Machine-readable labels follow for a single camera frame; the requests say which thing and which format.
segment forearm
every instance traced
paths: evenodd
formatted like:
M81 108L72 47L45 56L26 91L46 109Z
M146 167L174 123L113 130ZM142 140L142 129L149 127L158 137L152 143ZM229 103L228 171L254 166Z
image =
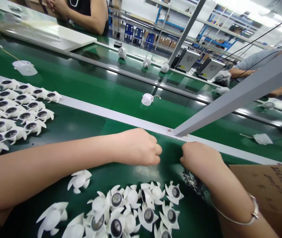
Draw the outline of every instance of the forearm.
M247 223L251 220L251 213L254 211L254 204L244 187L225 166L220 176L212 183L206 182L207 187L211 191L214 205L230 219ZM218 213L219 221L222 228L223 236L228 237L278 237L264 217L259 213L259 219L256 219L251 225L243 226L235 224L220 213Z
M72 9L69 9L67 17L94 34L102 35L104 31L105 24L101 23L97 18L82 15Z
M0 210L25 201L69 174L113 162L109 146L112 136L48 144L0 156Z
M253 74L255 72L255 70L240 70L237 68L231 68L229 70L229 73L231 73L231 78L245 78L250 76L251 74Z

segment wire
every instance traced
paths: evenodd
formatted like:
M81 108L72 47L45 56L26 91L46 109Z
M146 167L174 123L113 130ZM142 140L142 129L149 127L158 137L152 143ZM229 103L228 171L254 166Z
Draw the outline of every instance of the wire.
M271 30L269 30L268 32L264 33L263 35L259 36L258 38L256 38L254 41L250 42L249 44L245 45L244 47L242 47L241 49L237 50L236 52L232 53L231 55L227 56L225 59L229 58L230 56L232 56L233 54L237 53L238 51L242 50L243 48L246 48L248 45L252 44L253 42L255 42L256 40L260 39L262 36L266 35L267 33L273 31L275 28L277 28L278 26L282 25L282 23L278 24L277 26L273 27Z
M275 52L269 54L268 56L264 57L262 60L264 60L265 58L269 57L269 56L272 55L272 54L279 53L279 52L281 52L281 51L275 51ZM252 65L252 66L251 66L250 68L248 68L246 71L244 71L243 73L241 73L241 74L239 74L237 77L235 77L235 78L234 78L235 81L238 82L238 83L240 83L240 82L237 80L237 78L239 78L242 74L244 74L245 72L247 72L248 70L250 70L251 68L253 68L254 66L256 66L256 65L257 65L258 63L260 63L262 60L260 60L260 61L257 62L256 64Z

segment person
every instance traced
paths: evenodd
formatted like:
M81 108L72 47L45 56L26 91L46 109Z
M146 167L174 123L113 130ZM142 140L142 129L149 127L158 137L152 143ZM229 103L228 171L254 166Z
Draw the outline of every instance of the person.
M88 32L107 36L109 31L106 0L45 0L60 20L72 20Z
M185 143L182 149L180 162L209 188L215 206L234 221L248 222L254 204L225 165L220 153L198 142ZM160 163L161 153L162 148L156 138L136 128L118 134L48 144L1 155L0 227L14 206L69 174L111 162L153 166ZM264 217L260 213L258 215L259 219L251 225L243 226L218 214L223 236L277 238Z
M241 82L281 53L282 50L280 49L272 49L263 50L252 54L229 70L229 73L231 73L231 78L235 79L237 82ZM282 87L272 91L266 96L268 98L275 98L279 95L282 95Z

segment storage box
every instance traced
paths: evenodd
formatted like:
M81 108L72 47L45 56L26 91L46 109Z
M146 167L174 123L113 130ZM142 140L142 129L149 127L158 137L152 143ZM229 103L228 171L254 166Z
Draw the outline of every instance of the storage box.
M282 238L282 165L230 165L246 191L258 202L260 212Z
M112 6L116 10L121 10L122 0L112 0Z

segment bracelet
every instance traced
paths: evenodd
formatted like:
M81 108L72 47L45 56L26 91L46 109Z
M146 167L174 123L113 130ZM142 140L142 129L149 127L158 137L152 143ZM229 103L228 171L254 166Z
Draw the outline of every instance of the bracelet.
M228 218L227 216L225 216L221 211L219 211L219 209L215 206L213 200L211 199L211 203L213 204L214 208L224 217L226 218L227 220L229 221L232 221L233 223L236 223L238 225L251 225L255 219L259 219L259 216L258 216L258 213L259 213L259 205L257 203L257 200L254 196L252 196L251 194L249 194L250 198L252 199L253 201L253 204L254 204L254 211L251 213L252 215L252 218L251 218L251 221L249 221L248 223L241 223L241 222L237 222L237 221L234 221L234 220L231 220L230 218Z

